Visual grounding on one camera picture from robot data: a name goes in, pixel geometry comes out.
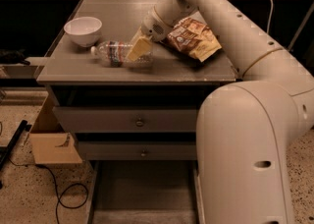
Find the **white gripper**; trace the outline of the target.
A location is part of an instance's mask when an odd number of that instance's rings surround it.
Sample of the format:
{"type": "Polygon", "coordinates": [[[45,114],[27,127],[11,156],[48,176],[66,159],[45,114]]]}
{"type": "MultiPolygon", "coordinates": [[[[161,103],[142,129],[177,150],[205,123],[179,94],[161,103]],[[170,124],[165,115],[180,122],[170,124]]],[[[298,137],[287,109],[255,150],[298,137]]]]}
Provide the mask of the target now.
{"type": "Polygon", "coordinates": [[[172,28],[163,22],[156,10],[151,9],[142,20],[141,27],[131,39],[131,49],[127,54],[127,58],[136,61],[150,51],[152,41],[163,40],[171,30],[172,28]]]}

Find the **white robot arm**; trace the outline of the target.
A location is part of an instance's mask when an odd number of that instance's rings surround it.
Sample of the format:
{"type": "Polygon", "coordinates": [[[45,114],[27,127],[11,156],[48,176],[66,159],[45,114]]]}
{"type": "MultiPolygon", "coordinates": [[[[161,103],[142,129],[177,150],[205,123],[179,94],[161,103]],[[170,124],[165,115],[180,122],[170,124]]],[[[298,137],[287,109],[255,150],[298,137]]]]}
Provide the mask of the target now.
{"type": "Polygon", "coordinates": [[[131,41],[146,53],[198,11],[241,80],[214,90],[196,123],[207,224],[294,224],[287,147],[314,126],[314,78],[228,0],[159,0],[131,41]]]}

